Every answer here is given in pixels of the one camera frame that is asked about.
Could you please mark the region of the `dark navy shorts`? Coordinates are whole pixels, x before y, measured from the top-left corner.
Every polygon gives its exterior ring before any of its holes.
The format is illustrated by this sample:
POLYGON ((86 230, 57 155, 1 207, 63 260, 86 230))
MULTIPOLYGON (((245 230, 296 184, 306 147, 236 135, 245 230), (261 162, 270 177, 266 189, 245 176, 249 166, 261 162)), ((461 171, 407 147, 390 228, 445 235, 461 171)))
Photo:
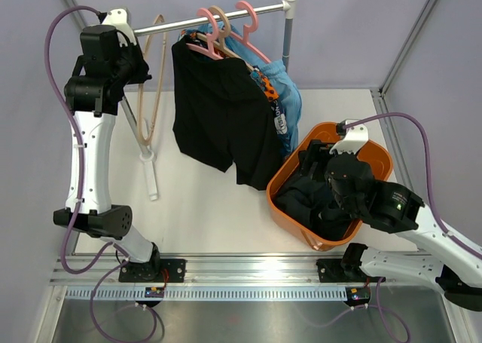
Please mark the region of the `dark navy shorts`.
POLYGON ((301 176, 298 166, 274 197, 275 206, 317 236, 330 241, 344 239, 352 223, 325 183, 301 176))

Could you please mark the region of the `colourful patterned shorts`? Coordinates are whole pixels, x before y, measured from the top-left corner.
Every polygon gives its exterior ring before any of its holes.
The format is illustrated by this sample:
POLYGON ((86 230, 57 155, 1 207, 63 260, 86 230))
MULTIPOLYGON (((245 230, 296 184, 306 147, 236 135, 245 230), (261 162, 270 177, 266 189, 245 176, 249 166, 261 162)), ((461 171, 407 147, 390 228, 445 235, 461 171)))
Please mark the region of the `colourful patterned shorts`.
POLYGON ((266 77, 257 66, 251 66, 251 67, 254 68, 254 70, 251 72, 251 78, 255 81, 257 86, 264 92, 266 98, 269 101, 270 108, 273 114, 276 133, 282 144, 281 153, 284 158, 287 158, 297 148, 298 126, 297 126, 297 132, 291 132, 288 130, 286 119, 285 119, 285 110, 279 101, 280 98, 279 98, 278 92, 271 84, 268 77, 266 77))

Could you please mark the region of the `black shorts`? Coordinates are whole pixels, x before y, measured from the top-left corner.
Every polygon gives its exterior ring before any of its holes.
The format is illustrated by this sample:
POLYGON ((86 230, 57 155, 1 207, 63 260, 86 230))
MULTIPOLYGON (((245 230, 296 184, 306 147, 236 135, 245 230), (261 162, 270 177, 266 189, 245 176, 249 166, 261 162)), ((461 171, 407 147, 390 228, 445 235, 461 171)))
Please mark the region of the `black shorts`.
POLYGON ((281 142, 245 62, 205 57, 187 38, 172 46, 172 62, 180 152, 221 172, 235 166, 237 184, 265 190, 282 165, 281 142))

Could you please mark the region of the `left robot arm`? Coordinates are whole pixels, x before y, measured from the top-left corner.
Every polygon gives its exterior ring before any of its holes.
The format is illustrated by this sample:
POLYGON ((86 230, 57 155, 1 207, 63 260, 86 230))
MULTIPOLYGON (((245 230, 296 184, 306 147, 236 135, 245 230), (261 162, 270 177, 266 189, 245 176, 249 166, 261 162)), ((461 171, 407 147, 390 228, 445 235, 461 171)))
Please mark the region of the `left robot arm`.
POLYGON ((53 222, 66 229, 61 250, 72 232, 86 234, 124 255, 124 269, 151 282, 162 271, 157 246, 133 226, 127 205, 111 202, 108 170, 118 106, 127 102, 124 88, 149 79, 137 38, 128 25, 88 26, 80 34, 82 53, 64 87, 72 129, 70 190, 53 222))

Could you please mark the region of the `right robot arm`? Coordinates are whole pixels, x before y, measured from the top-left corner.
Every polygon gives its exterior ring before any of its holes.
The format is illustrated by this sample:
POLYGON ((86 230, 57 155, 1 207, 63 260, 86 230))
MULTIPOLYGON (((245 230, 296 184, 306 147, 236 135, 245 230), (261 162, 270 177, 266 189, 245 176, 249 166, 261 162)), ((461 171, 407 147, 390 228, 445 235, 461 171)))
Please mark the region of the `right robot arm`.
POLYGON ((315 139, 299 152, 300 174, 325 182, 336 209, 371 228, 402 237, 428 255, 404 256, 363 243, 350 243, 336 262, 322 263, 323 277, 365 282, 378 277, 409 280, 439 292, 449 302, 481 310, 481 258, 465 250, 479 247, 456 231, 442 228, 433 209, 396 182, 376 179, 369 163, 347 152, 331 153, 330 144, 315 139))

